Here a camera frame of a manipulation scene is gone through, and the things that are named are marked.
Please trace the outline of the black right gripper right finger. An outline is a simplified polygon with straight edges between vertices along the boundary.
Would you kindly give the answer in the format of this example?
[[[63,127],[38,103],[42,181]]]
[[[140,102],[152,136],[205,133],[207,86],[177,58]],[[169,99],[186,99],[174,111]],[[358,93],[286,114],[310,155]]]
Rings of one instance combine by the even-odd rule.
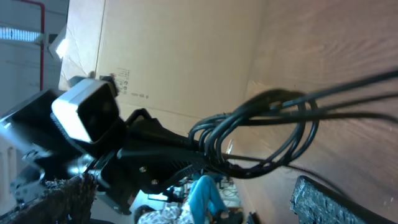
[[[290,198],[300,224],[395,224],[301,175]]]

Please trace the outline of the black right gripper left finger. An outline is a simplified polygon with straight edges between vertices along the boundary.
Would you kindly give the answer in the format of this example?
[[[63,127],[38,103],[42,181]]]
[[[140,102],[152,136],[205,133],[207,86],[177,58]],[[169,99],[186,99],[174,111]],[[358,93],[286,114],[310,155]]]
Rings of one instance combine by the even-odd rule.
[[[97,181],[91,174],[47,182],[47,189],[31,202],[1,215],[1,223],[89,223],[96,198]]]

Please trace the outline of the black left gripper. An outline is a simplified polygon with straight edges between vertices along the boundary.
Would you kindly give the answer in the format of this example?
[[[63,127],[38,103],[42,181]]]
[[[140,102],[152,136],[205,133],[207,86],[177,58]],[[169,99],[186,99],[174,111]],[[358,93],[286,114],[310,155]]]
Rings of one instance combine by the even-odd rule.
[[[97,184],[97,196],[121,215],[130,215],[130,207],[142,190],[159,194],[186,176],[204,169],[206,159],[199,143],[164,128],[147,110],[135,110],[121,130],[111,131],[103,146],[104,154],[86,170]],[[185,147],[159,150],[159,144]]]

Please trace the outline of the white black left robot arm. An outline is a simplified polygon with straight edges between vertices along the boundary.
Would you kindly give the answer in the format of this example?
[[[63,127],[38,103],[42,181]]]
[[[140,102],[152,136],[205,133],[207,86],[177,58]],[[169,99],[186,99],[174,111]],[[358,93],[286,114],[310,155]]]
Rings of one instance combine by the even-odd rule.
[[[46,191],[46,182],[89,173],[97,197],[127,215],[139,192],[160,194],[206,167],[198,143],[165,129],[146,110],[135,110],[96,144],[74,140],[52,113],[57,93],[38,93],[1,118],[1,133],[23,153],[28,168],[11,182],[18,202],[30,202]]]

